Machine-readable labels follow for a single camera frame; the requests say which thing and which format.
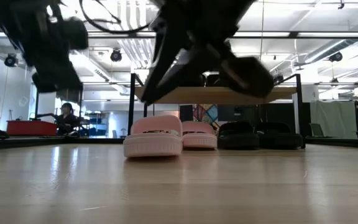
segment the person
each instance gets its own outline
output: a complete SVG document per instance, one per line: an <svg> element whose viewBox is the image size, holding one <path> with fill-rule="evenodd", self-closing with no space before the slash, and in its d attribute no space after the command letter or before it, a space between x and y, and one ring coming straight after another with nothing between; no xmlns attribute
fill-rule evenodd
<svg viewBox="0 0 358 224"><path fill-rule="evenodd" d="M78 126L78 118L73 115L74 110L71 103L64 103L62 105L62 114L59 115L59 120L63 121L66 128L59 127L58 134L63 135L66 133L70 133L74 130L75 127Z"/></svg>

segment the wooden floor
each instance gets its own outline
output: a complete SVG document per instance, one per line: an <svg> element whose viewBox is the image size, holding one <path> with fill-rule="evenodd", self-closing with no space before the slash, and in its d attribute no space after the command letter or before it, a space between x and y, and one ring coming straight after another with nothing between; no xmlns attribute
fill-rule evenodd
<svg viewBox="0 0 358 224"><path fill-rule="evenodd" d="M122 146L0 150L0 223L358 223L358 149L191 151L125 160Z"/></svg>

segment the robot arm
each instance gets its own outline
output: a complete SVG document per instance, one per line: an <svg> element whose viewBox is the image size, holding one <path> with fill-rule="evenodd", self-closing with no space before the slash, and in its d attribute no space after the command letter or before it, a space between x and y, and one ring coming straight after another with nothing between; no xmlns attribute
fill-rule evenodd
<svg viewBox="0 0 358 224"><path fill-rule="evenodd" d="M269 72L255 58L237 58L225 44L254 1L154 0L160 6L150 24L156 32L155 51L141 100L154 103L178 87L180 80L216 68L233 90L267 96L273 88ZM177 59L182 49L185 53Z"/></svg>
<svg viewBox="0 0 358 224"><path fill-rule="evenodd" d="M263 65L255 58L237 58L225 44L255 0L153 1L160 11L149 26L156 32L156 43L143 102L154 103L174 90L179 80L217 68L220 79L235 91L257 97L270 93L273 78ZM86 20L101 31L121 34L144 28L108 30L86 15L82 2ZM88 33L82 21L64 21L59 4L60 0L0 0L0 31L21 51L28 66L37 69L33 81L41 93L82 89L68 55L70 50L88 48Z"/></svg>

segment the black cable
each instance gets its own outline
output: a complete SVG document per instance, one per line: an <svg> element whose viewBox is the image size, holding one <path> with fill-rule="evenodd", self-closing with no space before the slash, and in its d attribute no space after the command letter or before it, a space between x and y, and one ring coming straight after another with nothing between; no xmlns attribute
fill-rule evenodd
<svg viewBox="0 0 358 224"><path fill-rule="evenodd" d="M149 23L146 24L145 26L141 26L141 27L138 27L136 29L130 29L130 30L111 30L111 29L107 29L99 24L97 24L96 22L108 22L108 23L112 23L112 24L120 24L121 23L121 20L116 17L115 15L111 14L111 12L100 2L100 0L95 0L97 3L99 3L102 7L105 8L105 10L108 11L108 13L111 15L112 18L114 18L115 20L117 20L117 22L111 22L111 21L107 21L107 20L104 20L104 19L91 19L87 13L85 12L84 10L84 5L83 5L83 0L79 0L80 2L80 7L81 7L81 11L86 19L87 22L89 22L89 24L91 24L92 26L94 26L95 28L99 29L100 31L103 31L103 32L107 32L107 33L110 33L110 34L135 34L139 31L142 31L143 29L145 28L148 28L148 26L150 25Z"/></svg>

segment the red object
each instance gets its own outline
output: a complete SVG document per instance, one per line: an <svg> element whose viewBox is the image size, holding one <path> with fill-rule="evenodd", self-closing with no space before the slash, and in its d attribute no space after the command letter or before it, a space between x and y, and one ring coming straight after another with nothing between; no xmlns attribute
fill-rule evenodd
<svg viewBox="0 0 358 224"><path fill-rule="evenodd" d="M8 121L7 133L11 136L54 136L57 125L45 121Z"/></svg>

